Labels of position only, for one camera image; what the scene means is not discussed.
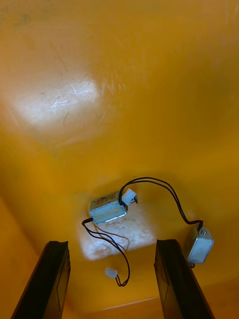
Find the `yellow plastic surface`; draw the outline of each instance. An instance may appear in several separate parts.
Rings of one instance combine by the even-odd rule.
[[[123,257],[81,226],[91,200],[142,175],[170,182],[188,218],[204,219],[215,245],[194,272],[217,317],[238,318],[238,9],[236,0],[0,2],[1,318],[49,240],[69,241],[65,318],[129,304],[129,317],[151,318],[150,303],[160,318],[155,240],[184,244],[190,232],[171,196],[136,185],[139,204],[102,226],[129,240],[125,288],[104,275],[110,267],[124,280]]]

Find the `black wire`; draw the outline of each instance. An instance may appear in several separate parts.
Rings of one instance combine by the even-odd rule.
[[[152,181],[152,180],[148,180],[148,179],[152,179],[152,180],[156,180],[156,181],[162,182],[162,183],[168,185],[170,188],[168,188],[167,186],[165,186],[165,185],[163,185],[163,184],[160,184],[160,183],[154,182],[154,181]],[[175,190],[173,189],[173,187],[172,187],[168,182],[163,181],[163,180],[158,179],[158,178],[154,178],[154,177],[139,177],[139,178],[135,178],[135,179],[130,180],[130,181],[129,181],[128,183],[126,183],[126,184],[120,189],[120,191],[119,191],[119,204],[125,206],[125,203],[122,201],[122,193],[123,193],[123,190],[124,190],[127,186],[129,186],[129,185],[131,185],[131,184],[144,183],[144,182],[146,182],[146,183],[152,183],[152,184],[161,186],[161,187],[165,188],[166,190],[168,190],[168,191],[171,193],[171,195],[173,196],[173,198],[174,198],[174,200],[175,200],[175,202],[176,202],[176,204],[177,204],[179,213],[180,213],[180,215],[182,216],[182,218],[183,218],[183,220],[185,221],[185,223],[187,223],[188,225],[194,225],[194,224],[199,223],[198,230],[200,230],[200,229],[203,227],[203,220],[193,220],[193,221],[189,221],[189,220],[187,219],[187,217],[185,216],[184,211],[183,211],[183,209],[182,209],[182,206],[181,206],[181,203],[180,203],[180,201],[179,201],[179,198],[178,198],[178,196],[177,196]]]
[[[126,279],[123,283],[121,283],[121,282],[120,282],[120,278],[119,278],[119,276],[117,275],[117,276],[116,276],[116,282],[117,282],[117,285],[118,285],[119,287],[124,287],[124,286],[126,286],[127,283],[128,283],[128,281],[129,281],[129,278],[130,278],[130,267],[129,267],[129,263],[128,263],[128,259],[127,259],[126,255],[123,253],[123,251],[120,249],[120,247],[118,246],[118,244],[114,241],[114,239],[113,239],[111,236],[109,236],[108,234],[105,234],[105,233],[100,233],[100,232],[96,232],[96,231],[90,230],[88,227],[86,227],[85,224],[86,224],[86,223],[89,223],[89,222],[92,222],[92,221],[93,221],[92,218],[88,218],[88,219],[86,219],[86,220],[84,220],[84,221],[82,222],[82,225],[85,227],[85,229],[86,229],[86,231],[88,232],[88,234],[91,235],[91,236],[94,237],[94,238],[103,239],[103,240],[107,241],[108,243],[112,244],[112,246],[114,246],[116,249],[118,249],[118,250],[122,253],[122,255],[124,256],[124,259],[126,260],[127,267],[128,267],[128,277],[127,277],[127,279]],[[102,238],[102,237],[94,236],[94,235],[92,235],[92,234],[99,234],[99,235],[102,235],[102,236],[107,236],[107,237],[110,238],[110,240],[113,241],[113,242],[111,242],[111,241],[108,240],[107,238]]]

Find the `white connector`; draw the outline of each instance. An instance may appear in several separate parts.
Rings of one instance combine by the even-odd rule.
[[[106,270],[105,270],[105,275],[112,278],[112,279],[115,279],[117,274],[118,274],[117,270],[110,269],[110,268],[106,268]]]
[[[134,202],[134,199],[136,197],[136,193],[132,191],[132,189],[127,189],[127,191],[122,196],[122,201],[127,205],[131,205]]]

